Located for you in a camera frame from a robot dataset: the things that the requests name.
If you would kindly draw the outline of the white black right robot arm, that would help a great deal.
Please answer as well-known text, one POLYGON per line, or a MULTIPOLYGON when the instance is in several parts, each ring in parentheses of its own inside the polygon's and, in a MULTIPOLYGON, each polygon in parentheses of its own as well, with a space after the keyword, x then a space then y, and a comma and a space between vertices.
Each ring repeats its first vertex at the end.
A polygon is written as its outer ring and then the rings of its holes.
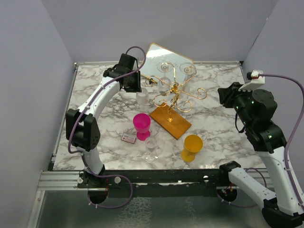
POLYGON ((288 164, 283 131, 271 120, 277 103, 267 90, 244 91, 241 87, 240 83, 234 82, 227 88, 219 88, 219 102, 236 111, 275 190, 271 191, 253 179, 235 161, 220 165, 218 180, 224 186, 233 183, 242 189, 261 209, 270 227, 298 228, 304 223, 303 193, 296 193, 299 184, 288 164))

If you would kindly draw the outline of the clear round wine glass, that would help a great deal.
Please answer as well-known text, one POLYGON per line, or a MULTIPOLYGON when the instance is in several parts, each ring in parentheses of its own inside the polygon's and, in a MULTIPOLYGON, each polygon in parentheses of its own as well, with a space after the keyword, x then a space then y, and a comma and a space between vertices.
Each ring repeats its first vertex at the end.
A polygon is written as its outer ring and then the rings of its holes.
POLYGON ((162 61, 157 65, 157 69, 163 73, 163 76, 158 80, 158 90, 161 95, 166 95, 171 89, 171 80, 167 77, 167 73, 173 70, 173 65, 171 62, 162 61))

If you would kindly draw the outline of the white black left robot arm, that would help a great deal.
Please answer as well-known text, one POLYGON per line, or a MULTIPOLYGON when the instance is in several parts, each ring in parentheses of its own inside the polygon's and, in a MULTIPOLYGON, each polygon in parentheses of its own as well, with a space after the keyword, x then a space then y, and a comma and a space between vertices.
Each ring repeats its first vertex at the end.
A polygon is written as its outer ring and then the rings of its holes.
POLYGON ((66 112, 67 150, 70 154, 80 153, 89 172, 88 181, 98 188, 104 184, 105 169, 99 158, 97 145, 100 141, 98 118, 108 102, 121 89, 136 93, 141 91, 140 67, 135 57, 121 54, 118 64, 104 71, 101 82, 90 97, 77 109, 66 112))

